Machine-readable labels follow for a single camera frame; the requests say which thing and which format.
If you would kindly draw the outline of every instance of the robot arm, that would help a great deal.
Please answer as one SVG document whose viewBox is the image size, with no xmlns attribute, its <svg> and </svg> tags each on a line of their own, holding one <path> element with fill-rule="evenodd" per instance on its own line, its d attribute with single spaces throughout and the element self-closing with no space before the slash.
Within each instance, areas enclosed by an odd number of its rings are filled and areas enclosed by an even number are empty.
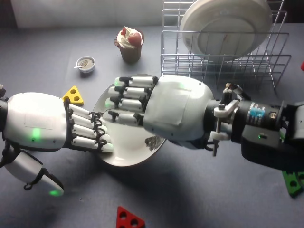
<svg viewBox="0 0 304 228">
<path fill-rule="evenodd" d="M 249 161 L 304 171 L 304 103 L 260 104 L 235 84 L 214 100 L 205 84 L 183 76 L 123 77 L 114 85 L 105 104 L 107 121 L 142 126 L 180 146 L 213 150 L 214 156 L 220 141 L 231 140 Z M 241 99 L 232 99 L 233 92 Z"/>
<path fill-rule="evenodd" d="M 62 183 L 30 151 L 57 151 L 60 148 L 90 152 L 112 152 L 107 127 L 99 113 L 64 102 L 59 97 L 22 93 L 4 99 L 0 89 L 0 131 L 6 146 L 0 167 L 24 182 L 60 196 Z"/>
</svg>

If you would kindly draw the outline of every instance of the yellow triangular block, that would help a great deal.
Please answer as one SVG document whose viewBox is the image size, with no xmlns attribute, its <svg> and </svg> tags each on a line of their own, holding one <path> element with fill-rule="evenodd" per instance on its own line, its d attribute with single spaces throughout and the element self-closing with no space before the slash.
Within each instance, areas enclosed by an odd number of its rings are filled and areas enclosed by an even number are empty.
<svg viewBox="0 0 304 228">
<path fill-rule="evenodd" d="M 76 88 L 76 86 L 73 86 L 63 97 L 62 100 L 70 98 L 71 104 L 82 106 L 84 105 L 84 101 Z"/>
</svg>

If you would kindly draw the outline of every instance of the gray tablecloth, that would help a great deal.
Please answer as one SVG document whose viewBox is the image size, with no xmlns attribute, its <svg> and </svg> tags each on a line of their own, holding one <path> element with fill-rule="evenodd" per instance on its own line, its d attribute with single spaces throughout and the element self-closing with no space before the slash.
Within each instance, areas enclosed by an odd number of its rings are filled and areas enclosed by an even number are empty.
<svg viewBox="0 0 304 228">
<path fill-rule="evenodd" d="M 0 83 L 7 96 L 42 92 L 62 97 L 77 86 L 92 110 L 118 76 L 160 75 L 161 27 L 142 27 L 140 61 L 122 61 L 114 38 L 120 28 L 0 31 Z M 284 53 L 293 55 L 277 93 L 271 85 L 258 101 L 302 101 L 304 24 L 288 24 Z M 95 71 L 73 69 L 84 55 Z M 149 160 L 130 168 L 104 164 L 87 152 L 35 152 L 65 186 L 63 197 L 45 196 L 0 170 L 0 228 L 114 228 L 118 206 L 145 220 L 147 228 L 299 228 L 304 195 L 289 197 L 282 173 L 241 156 L 240 145 L 221 142 L 216 158 L 166 142 Z"/>
</svg>

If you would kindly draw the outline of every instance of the brown cupcake liner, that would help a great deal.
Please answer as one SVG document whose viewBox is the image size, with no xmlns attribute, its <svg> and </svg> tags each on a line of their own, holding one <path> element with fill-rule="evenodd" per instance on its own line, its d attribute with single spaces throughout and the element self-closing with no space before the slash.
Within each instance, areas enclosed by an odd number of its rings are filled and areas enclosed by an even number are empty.
<svg viewBox="0 0 304 228">
<path fill-rule="evenodd" d="M 144 43 L 143 32 L 141 32 L 139 30 L 137 30 L 137 31 L 140 32 L 140 34 L 142 35 L 142 40 Z M 119 45 L 119 43 L 117 41 L 117 35 L 116 35 L 116 39 L 114 40 L 114 44 L 115 44 L 115 46 L 117 46 L 119 48 L 123 60 L 129 64 L 136 63 L 141 58 L 143 43 L 140 47 L 137 47 L 137 48 L 123 48 Z"/>
</svg>

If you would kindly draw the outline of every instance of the red triangular block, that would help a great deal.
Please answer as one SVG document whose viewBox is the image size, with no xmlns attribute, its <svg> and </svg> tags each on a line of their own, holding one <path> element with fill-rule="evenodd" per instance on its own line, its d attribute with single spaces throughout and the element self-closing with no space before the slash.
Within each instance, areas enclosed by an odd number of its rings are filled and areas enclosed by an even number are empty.
<svg viewBox="0 0 304 228">
<path fill-rule="evenodd" d="M 117 208 L 116 228 L 144 228 L 144 221 L 122 207 Z"/>
</svg>

